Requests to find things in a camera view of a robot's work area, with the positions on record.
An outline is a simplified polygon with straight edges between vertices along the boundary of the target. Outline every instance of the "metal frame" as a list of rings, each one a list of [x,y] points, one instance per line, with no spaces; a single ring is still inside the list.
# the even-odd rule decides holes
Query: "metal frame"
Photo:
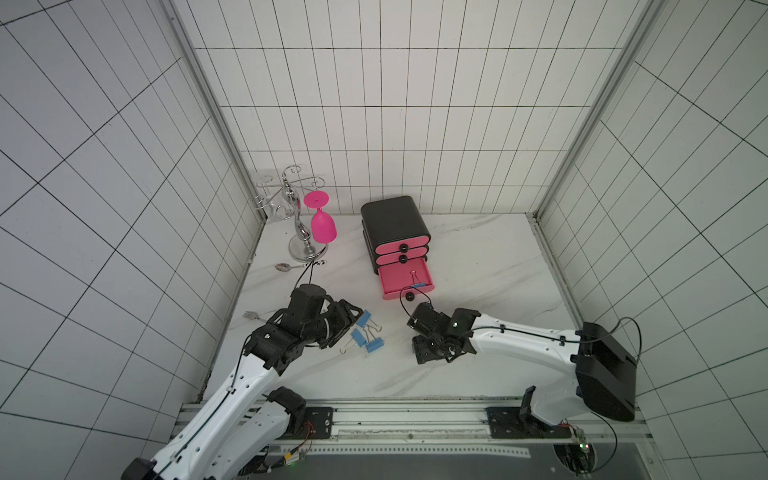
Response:
[[[557,285],[558,290],[560,290],[560,296],[563,298],[565,309],[571,316],[571,320],[576,328],[579,329],[584,325],[584,315],[582,315],[581,309],[579,309],[573,290],[569,287],[568,282],[565,281],[565,276],[563,275],[562,268],[560,268],[560,263],[558,263],[558,258],[552,253],[552,247],[549,244],[549,240],[547,240],[547,237],[544,235],[544,231],[541,229],[538,219],[534,214],[525,214],[525,216],[528,218],[528,223],[531,225],[531,231],[538,243],[541,254],[549,266],[549,271],[554,279],[554,284]]]
[[[584,149],[589,137],[597,127],[600,117],[611,103],[621,81],[627,76],[627,72],[629,71],[632,62],[635,57],[637,57],[637,53],[645,43],[650,30],[656,23],[656,20],[659,17],[661,10],[667,4],[667,1],[668,0],[648,0],[648,3],[645,5],[643,13],[637,20],[637,24],[634,26],[634,30],[624,44],[624,47],[621,49],[621,56],[616,60],[614,67],[611,69],[611,73],[608,75],[608,79],[600,89],[600,93],[594,104],[592,104],[592,108],[589,109],[587,118],[584,120],[584,123],[581,124],[578,133],[576,133],[576,137],[568,148],[563,163],[558,168],[554,180],[547,189],[544,200],[541,201],[541,205],[534,213],[537,218],[547,210],[554,198],[554,193],[558,191],[558,188],[560,188],[563,183],[568,171],[573,167],[579,154]]]
[[[247,415],[252,415],[266,401],[254,402]],[[425,445],[530,445],[533,443],[562,443],[562,439],[493,439],[485,409],[493,406],[521,405],[521,397],[487,397],[476,399],[319,399],[307,400],[307,407],[332,407],[331,437],[315,440],[315,448],[326,448],[328,453],[355,453],[350,447],[370,448],[386,445],[419,447]],[[177,435],[192,421],[205,403],[186,403],[174,426]],[[594,443],[613,443],[611,430],[599,418],[585,415],[573,423],[584,429]],[[611,422],[621,443],[652,442],[645,421]],[[276,440],[273,445],[295,447],[300,440]]]

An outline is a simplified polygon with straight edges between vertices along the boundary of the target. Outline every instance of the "wall tile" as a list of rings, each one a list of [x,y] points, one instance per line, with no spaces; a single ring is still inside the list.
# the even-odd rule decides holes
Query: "wall tile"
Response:
[[[0,362],[0,400],[3,402],[11,395],[27,370],[20,366]]]
[[[203,384],[205,367],[185,353],[181,357],[181,362],[179,363],[176,375],[182,380],[194,385],[195,388],[199,390]]]
[[[677,335],[683,329],[663,300],[649,306],[635,319],[643,329],[644,350]]]
[[[637,406],[640,407],[645,419],[655,419],[667,414],[667,410],[664,409],[664,404],[661,403],[659,395],[656,392],[648,392],[639,395],[635,398],[635,401],[637,402]]]
[[[193,402],[197,391],[196,387],[175,376],[170,382],[160,411],[174,418],[178,417],[181,404]]]
[[[766,178],[765,155],[742,142],[680,202],[680,209],[702,230]]]
[[[683,442],[675,431],[670,417],[663,416],[657,419],[651,419],[647,422],[648,428],[654,432],[654,441],[659,448],[661,458],[680,458],[687,457],[688,454],[683,446]]]
[[[687,332],[709,366],[756,352],[765,347],[768,307],[756,295],[708,317]]]
[[[664,467],[672,478],[679,480],[700,480],[699,473],[690,458],[664,460]]]
[[[710,419],[701,422],[702,415]],[[718,402],[670,415],[691,456],[722,455],[760,450],[750,430],[731,402]],[[716,429],[720,442],[710,442],[706,432]]]
[[[32,15],[8,30],[90,129],[117,113],[50,17]]]
[[[766,25],[768,18],[761,18],[701,92],[697,103],[717,120],[722,121],[765,73],[764,63],[754,59],[764,59],[760,55],[765,54],[761,45],[768,41]]]
[[[40,180],[61,162],[53,147],[1,98],[0,121],[4,154],[34,179]]]
[[[162,296],[162,290],[121,255],[110,258],[92,286],[144,322],[149,321]]]
[[[71,464],[67,478],[115,478],[143,448],[144,440],[93,431]]]
[[[134,353],[144,357],[155,365],[175,372],[181,360],[183,350],[152,328],[144,329],[141,339],[134,349]]]
[[[9,233],[0,231],[3,268],[0,282],[38,301],[57,313],[66,315],[87,286]],[[29,271],[41,273],[32,277]]]
[[[136,346],[145,329],[144,323],[91,288],[69,318],[129,350]]]
[[[0,299],[5,307],[0,359],[29,367],[64,317],[5,286],[0,287]]]
[[[5,29],[0,55],[5,64],[0,94],[60,155],[69,155],[91,134],[88,126]],[[49,107],[35,106],[40,104]]]
[[[13,478],[64,478],[61,466],[74,462],[88,436],[87,429],[74,426],[14,415],[0,417],[4,433],[14,439],[0,453],[0,459],[7,465],[6,475]],[[45,462],[35,460],[39,449],[48,453]]]
[[[152,426],[149,438],[158,440],[159,442],[166,443],[170,439],[170,433],[173,431],[176,425],[176,418],[162,413],[157,414],[157,418]]]
[[[27,372],[2,411],[90,428],[107,398],[94,390]]]
[[[722,478],[734,471],[747,478],[755,478],[760,477],[768,467],[768,458],[763,453],[694,458],[693,461],[702,480]]]
[[[149,203],[148,197],[95,137],[80,146],[67,163],[128,223],[133,223]]]
[[[724,260],[717,260],[692,276],[664,299],[687,328],[750,294],[749,287]]]
[[[32,364],[32,368],[89,389],[109,393],[130,355],[130,352],[104,337],[67,320]]]
[[[171,377],[170,373],[160,367],[132,355],[111,394],[157,410],[161,407]]]
[[[20,180],[15,184],[23,186],[25,182]],[[128,232],[130,225],[66,162],[56,167],[41,185],[112,247]]]
[[[149,436],[156,415],[152,410],[110,397],[94,428],[144,439]]]
[[[163,295],[148,325],[183,349],[187,346],[195,321],[169,296]]]
[[[603,288],[611,304],[617,303],[646,278],[646,273],[634,255],[627,255],[603,279]]]
[[[768,436],[765,433],[766,416],[763,414],[761,406],[768,400],[768,392],[753,393],[733,399],[733,406],[736,407],[744,422],[750,426],[750,430],[757,437],[757,441],[763,450],[768,445]]]
[[[2,216],[0,227],[86,283],[94,279],[113,251],[39,186]]]
[[[663,386],[657,393],[669,413],[726,399],[725,392],[709,371]]]
[[[763,349],[713,368],[712,373],[729,396],[746,395],[768,389],[766,359],[768,349]]]
[[[642,362],[655,386],[664,386],[707,368],[685,333],[645,351]]]
[[[764,227],[723,257],[752,290],[768,286],[766,258],[760,248],[766,244],[767,237],[768,229]]]

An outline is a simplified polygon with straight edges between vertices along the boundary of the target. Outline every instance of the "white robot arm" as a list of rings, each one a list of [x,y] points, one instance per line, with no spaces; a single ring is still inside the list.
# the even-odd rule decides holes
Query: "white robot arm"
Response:
[[[245,424],[238,422],[304,346],[333,346],[361,315],[361,309],[334,302],[317,285],[295,289],[288,308],[246,339],[232,373],[189,425],[151,461],[135,459],[122,480],[229,480],[273,440],[287,432],[298,435],[306,401],[285,387],[270,393]],[[589,411],[623,422],[634,419],[635,359],[613,332],[594,323],[578,331],[540,329],[467,309],[448,317],[420,303],[408,325],[420,334],[412,341],[419,364],[495,353],[563,373],[550,385],[526,390],[517,423],[509,427],[520,438],[537,438],[563,419]]]
[[[637,361],[611,336],[615,328],[607,332],[585,323],[581,330],[541,329],[463,308],[448,317],[430,303],[420,303],[408,325],[421,334],[413,338],[418,363],[496,353],[562,372],[556,382],[526,390],[518,420],[529,435],[590,411],[634,420]]]
[[[136,458],[121,479],[234,478],[270,442],[287,432],[297,435],[305,426],[306,401],[285,387],[270,393],[265,405],[238,426],[249,407],[304,346],[335,345],[361,316],[361,309],[334,301],[317,285],[295,289],[289,306],[246,339],[232,373],[189,425],[151,461]]]

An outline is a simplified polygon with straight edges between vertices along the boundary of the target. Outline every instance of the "blue binder clip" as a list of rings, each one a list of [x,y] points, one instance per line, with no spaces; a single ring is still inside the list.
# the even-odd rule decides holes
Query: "blue binder clip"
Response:
[[[357,319],[357,326],[361,329],[364,329],[366,327],[375,330],[376,332],[381,332],[382,327],[376,325],[376,322],[371,320],[371,312],[368,310],[363,310],[362,316]]]
[[[341,353],[346,353],[346,351],[349,349],[349,346],[352,345],[352,342],[357,343],[357,346],[363,346],[368,343],[368,340],[358,329],[353,329],[349,334],[352,336],[352,338],[349,339],[349,342],[347,342],[345,346],[339,349]]]
[[[384,346],[384,340],[381,337],[377,337],[373,339],[372,342],[368,342],[366,344],[366,350],[368,350],[368,353],[371,353],[375,350],[380,349],[383,346]]]

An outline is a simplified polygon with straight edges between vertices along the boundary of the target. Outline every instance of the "marble floor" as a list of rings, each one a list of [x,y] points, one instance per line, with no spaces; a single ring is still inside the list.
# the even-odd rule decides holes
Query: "marble floor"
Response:
[[[550,270],[524,214],[425,215],[432,235],[429,271],[435,309],[448,315],[471,308],[514,323],[549,328],[574,328]],[[280,378],[307,399],[376,397],[521,396],[531,385],[544,385],[559,374],[519,359],[495,355],[464,355],[453,363],[418,365],[412,353],[413,330],[398,300],[383,300],[374,274],[361,218],[335,216],[339,236],[330,244],[313,283],[334,299],[346,299],[371,312],[382,327],[384,347],[372,353],[353,348],[344,354],[349,334],[331,349],[304,349]],[[288,254],[293,222],[268,224],[253,258],[232,321],[221,346],[204,398],[211,394],[237,362],[243,341],[263,323],[243,318],[246,311],[267,319],[287,306],[293,284],[303,268],[283,273],[276,263],[297,265]],[[308,280],[305,275],[302,283]],[[423,296],[412,303],[409,311]]]

